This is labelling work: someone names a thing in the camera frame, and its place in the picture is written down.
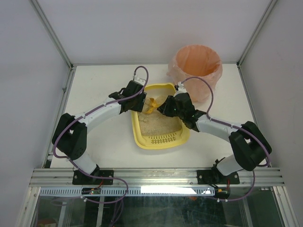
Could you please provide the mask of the yellow litter scoop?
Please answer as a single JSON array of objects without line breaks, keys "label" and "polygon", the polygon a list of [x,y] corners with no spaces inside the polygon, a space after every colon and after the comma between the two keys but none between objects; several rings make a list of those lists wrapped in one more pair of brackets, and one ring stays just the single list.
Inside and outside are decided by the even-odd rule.
[{"label": "yellow litter scoop", "polygon": [[155,98],[148,98],[145,101],[145,114],[152,114],[155,110],[157,110],[158,107],[160,107],[163,102],[161,100],[155,99]]}]

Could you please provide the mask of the yellow litter box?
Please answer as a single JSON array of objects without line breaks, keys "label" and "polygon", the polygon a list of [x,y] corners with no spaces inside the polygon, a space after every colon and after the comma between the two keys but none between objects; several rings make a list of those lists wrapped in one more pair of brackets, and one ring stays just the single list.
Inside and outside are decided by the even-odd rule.
[{"label": "yellow litter box", "polygon": [[[176,92],[172,83],[147,85],[144,91],[147,93],[147,96],[154,98],[163,95],[172,96]],[[181,130],[157,136],[143,136],[141,134],[138,121],[138,112],[132,112],[131,119],[135,143],[142,149],[159,150],[173,148],[186,143],[190,137],[189,129],[186,128],[180,119],[179,120],[182,123]]]}]

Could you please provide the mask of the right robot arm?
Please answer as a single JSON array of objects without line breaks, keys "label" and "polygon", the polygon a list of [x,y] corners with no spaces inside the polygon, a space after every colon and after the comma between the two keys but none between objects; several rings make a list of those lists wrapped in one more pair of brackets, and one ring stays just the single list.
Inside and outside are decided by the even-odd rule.
[{"label": "right robot arm", "polygon": [[235,125],[213,119],[193,105],[188,93],[168,96],[157,110],[166,117],[178,117],[187,128],[216,136],[230,143],[233,154],[216,160],[210,172],[202,178],[218,183],[239,170],[252,171],[267,159],[272,148],[255,123]]}]

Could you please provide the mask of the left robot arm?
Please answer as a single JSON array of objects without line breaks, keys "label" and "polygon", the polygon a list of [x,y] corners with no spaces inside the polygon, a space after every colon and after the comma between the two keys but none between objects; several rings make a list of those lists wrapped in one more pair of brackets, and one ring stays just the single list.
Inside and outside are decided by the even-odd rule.
[{"label": "left robot arm", "polygon": [[145,98],[144,85],[131,80],[126,87],[110,94],[103,104],[89,112],[79,115],[65,113],[60,117],[52,144],[77,168],[74,172],[74,184],[113,183],[109,179],[113,174],[100,170],[88,155],[86,151],[88,133],[113,116],[129,110],[141,112]]}]

